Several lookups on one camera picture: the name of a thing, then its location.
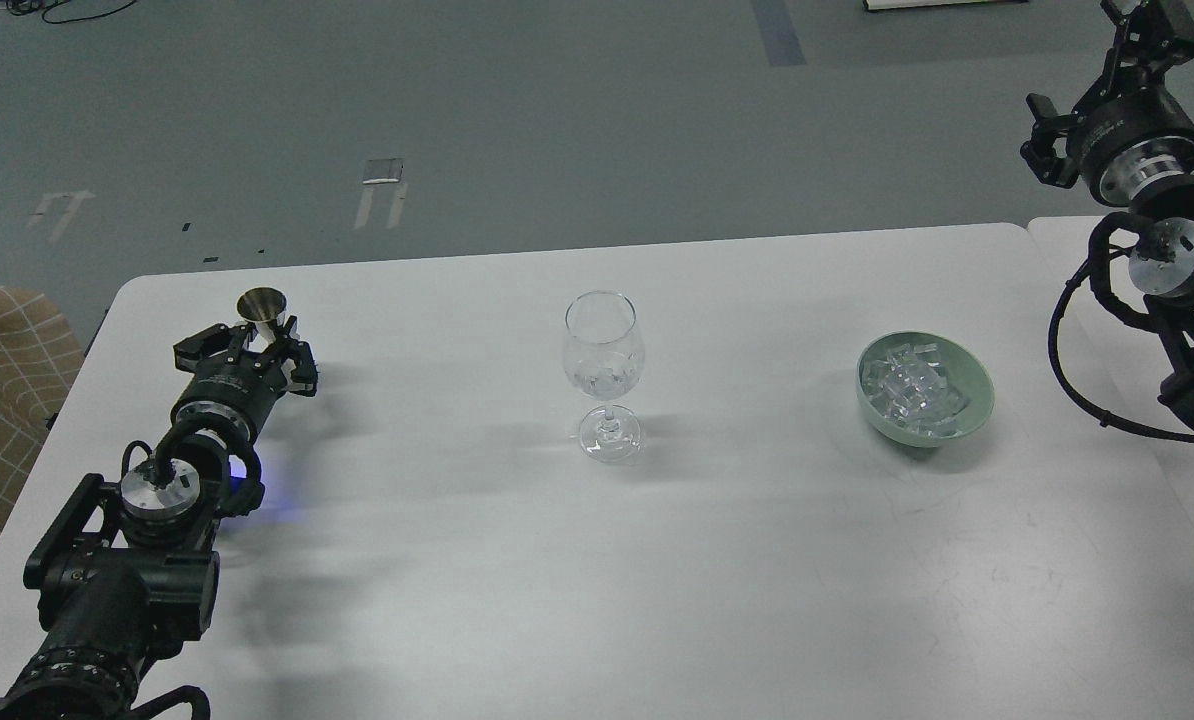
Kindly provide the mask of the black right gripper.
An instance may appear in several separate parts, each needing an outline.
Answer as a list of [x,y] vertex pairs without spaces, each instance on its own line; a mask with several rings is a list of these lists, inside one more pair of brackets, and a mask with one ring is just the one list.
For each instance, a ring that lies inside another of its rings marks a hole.
[[1071,190],[1081,178],[1098,204],[1127,208],[1161,176],[1194,170],[1194,123],[1165,87],[1165,73],[1194,59],[1194,19],[1183,1],[1098,5],[1115,33],[1097,96],[1069,113],[1050,96],[1024,96],[1033,123],[1018,155],[1046,186]]

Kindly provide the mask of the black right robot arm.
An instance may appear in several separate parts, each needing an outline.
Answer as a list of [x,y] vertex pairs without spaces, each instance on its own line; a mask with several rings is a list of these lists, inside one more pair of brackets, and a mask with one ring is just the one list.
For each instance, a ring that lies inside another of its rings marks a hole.
[[[1027,96],[1033,123],[1018,147],[1038,181],[1087,184],[1108,210],[1051,313],[1050,368],[1103,427],[1194,445],[1194,123],[1165,85],[1169,69],[1194,59],[1194,21],[1182,1],[1104,1],[1101,10],[1115,33],[1100,76],[1067,111]],[[1158,400],[1184,432],[1114,414],[1069,382],[1060,325],[1082,287],[1119,324],[1158,338],[1170,364]]]

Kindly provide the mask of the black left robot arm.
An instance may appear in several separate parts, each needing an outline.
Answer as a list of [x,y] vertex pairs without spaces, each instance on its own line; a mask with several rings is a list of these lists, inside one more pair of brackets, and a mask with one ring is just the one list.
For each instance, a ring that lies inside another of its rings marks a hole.
[[167,432],[131,442],[121,479],[85,475],[27,556],[24,585],[39,593],[47,635],[0,697],[0,719],[154,719],[178,706],[210,716],[199,687],[139,702],[140,685],[209,628],[219,524],[261,505],[258,436],[282,396],[314,395],[318,370],[282,310],[245,310],[173,352],[191,379]]

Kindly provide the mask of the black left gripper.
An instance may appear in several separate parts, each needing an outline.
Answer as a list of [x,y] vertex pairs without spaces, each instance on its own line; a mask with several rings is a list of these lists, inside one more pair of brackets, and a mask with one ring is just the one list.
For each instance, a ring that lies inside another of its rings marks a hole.
[[[265,341],[250,352],[254,331]],[[319,373],[308,341],[297,333],[297,316],[214,324],[173,345],[178,373],[191,375],[171,411],[172,421],[191,416],[222,416],[256,441],[278,398],[315,396]]]

